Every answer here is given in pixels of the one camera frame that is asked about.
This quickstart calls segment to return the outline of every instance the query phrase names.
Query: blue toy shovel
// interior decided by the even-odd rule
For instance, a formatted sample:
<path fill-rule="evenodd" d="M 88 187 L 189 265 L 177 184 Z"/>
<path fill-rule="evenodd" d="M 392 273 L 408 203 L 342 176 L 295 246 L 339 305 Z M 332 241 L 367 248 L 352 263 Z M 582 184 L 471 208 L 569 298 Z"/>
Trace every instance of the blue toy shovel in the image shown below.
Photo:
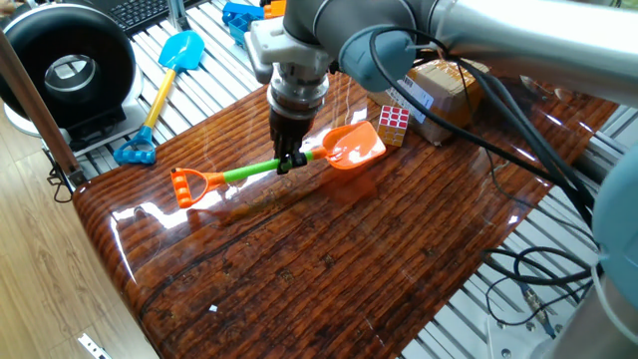
<path fill-rule="evenodd" d="M 203 40 L 194 31 L 188 30 L 171 36 L 159 54 L 159 63 L 168 67 L 166 75 L 158 89 L 158 95 L 151 106 L 147 119 L 142 124 L 140 131 L 132 140 L 123 144 L 113 153 L 113 157 L 119 164 L 147 164 L 156 162 L 156 149 L 151 135 L 156 125 L 161 108 L 170 91 L 172 81 L 178 72 L 194 70 L 199 65 L 199 59 L 203 53 Z M 125 150 L 125 148 L 144 145 L 151 147 L 148 151 Z"/>

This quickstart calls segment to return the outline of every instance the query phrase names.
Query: wood grain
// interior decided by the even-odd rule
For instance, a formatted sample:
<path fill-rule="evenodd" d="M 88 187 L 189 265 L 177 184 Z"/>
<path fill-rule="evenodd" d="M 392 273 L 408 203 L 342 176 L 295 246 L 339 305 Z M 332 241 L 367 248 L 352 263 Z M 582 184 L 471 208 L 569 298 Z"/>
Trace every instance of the wood grain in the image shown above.
<path fill-rule="evenodd" d="M 40 139 L 25 135 L 16 130 L 7 120 L 4 113 L 4 103 L 0 101 L 0 142 L 4 142 L 0 159 L 9 158 L 13 162 L 20 161 L 29 155 L 42 151 Z"/>
<path fill-rule="evenodd" d="M 108 334 L 116 353 L 150 349 L 123 314 L 72 204 L 54 203 L 50 169 L 39 152 L 0 168 L 0 358 L 47 358 L 89 327 Z"/>
<path fill-rule="evenodd" d="M 570 162 L 592 135 L 587 129 L 616 108 L 518 90 Z M 365 91 L 331 77 L 307 146 L 353 117 L 378 116 Z M 479 109 L 476 128 L 529 153 L 490 106 Z M 496 191 L 482 150 L 459 140 L 435 148 L 414 134 L 360 169 L 315 162 L 177 207 L 171 168 L 214 172 L 267 160 L 268 131 L 261 89 L 158 147 L 155 165 L 118 168 L 74 197 L 106 270 L 162 357 L 397 355 L 476 270 L 478 251 L 499 245 L 511 218 L 528 212 Z M 515 166 L 497 177 L 532 202 L 548 191 Z"/>

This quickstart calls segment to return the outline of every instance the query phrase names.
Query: rubik's cube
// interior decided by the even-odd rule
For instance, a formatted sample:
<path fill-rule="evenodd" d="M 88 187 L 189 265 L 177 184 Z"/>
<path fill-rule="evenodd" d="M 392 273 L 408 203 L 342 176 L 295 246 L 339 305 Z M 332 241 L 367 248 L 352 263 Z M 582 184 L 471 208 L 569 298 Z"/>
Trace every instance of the rubik's cube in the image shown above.
<path fill-rule="evenodd" d="M 384 106 L 381 108 L 377 134 L 386 145 L 401 146 L 408 128 L 410 112 L 406 109 Z"/>

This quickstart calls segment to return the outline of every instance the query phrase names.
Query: cardboard box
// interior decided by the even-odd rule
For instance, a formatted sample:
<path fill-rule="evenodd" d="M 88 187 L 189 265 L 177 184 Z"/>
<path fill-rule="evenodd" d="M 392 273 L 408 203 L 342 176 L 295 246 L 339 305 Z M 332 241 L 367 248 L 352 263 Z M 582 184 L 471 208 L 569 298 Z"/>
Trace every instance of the cardboard box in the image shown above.
<path fill-rule="evenodd" d="M 485 65 L 478 63 L 473 65 L 487 72 Z M 483 97 L 483 91 L 476 79 L 465 69 L 463 74 L 472 108 L 476 110 Z M 431 61 L 410 70 L 400 83 L 417 100 L 449 123 L 461 128 L 470 124 L 472 113 L 468 107 L 463 80 L 456 63 L 443 60 Z M 417 112 L 394 89 L 383 93 L 369 93 L 368 97 L 380 106 L 403 107 L 410 110 L 410 129 L 436 146 L 440 146 L 452 135 L 451 132 L 435 125 Z"/>

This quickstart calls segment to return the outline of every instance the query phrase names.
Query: blue toy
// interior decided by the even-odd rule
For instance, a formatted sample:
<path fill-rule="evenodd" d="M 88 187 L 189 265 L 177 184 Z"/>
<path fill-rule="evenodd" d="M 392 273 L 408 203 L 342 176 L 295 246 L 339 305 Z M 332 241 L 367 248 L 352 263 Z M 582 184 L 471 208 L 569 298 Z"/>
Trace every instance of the blue toy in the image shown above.
<path fill-rule="evenodd" d="M 203 54 L 203 40 L 194 31 L 188 30 L 171 36 L 161 49 L 159 63 L 168 67 L 166 75 L 158 89 L 158 95 L 153 101 L 147 119 L 142 128 L 132 140 L 115 150 L 113 157 L 118 164 L 146 164 L 156 162 L 156 149 L 153 145 L 153 127 L 156 125 L 163 103 L 170 91 L 172 81 L 178 72 L 194 70 L 199 66 L 199 59 Z M 138 150 L 137 146 L 144 145 L 150 150 Z"/>
<path fill-rule="evenodd" d="M 228 25 L 232 19 L 241 16 L 243 14 L 250 14 L 258 20 L 263 20 L 263 8 L 258 6 L 241 5 L 232 2 L 227 2 L 223 7 L 223 16 L 221 21 Z"/>
<path fill-rule="evenodd" d="M 243 48 L 243 35 L 246 33 L 246 31 L 248 31 L 250 23 L 255 20 L 259 19 L 250 14 L 243 14 L 235 17 L 228 23 L 230 36 L 235 39 L 235 44 Z"/>

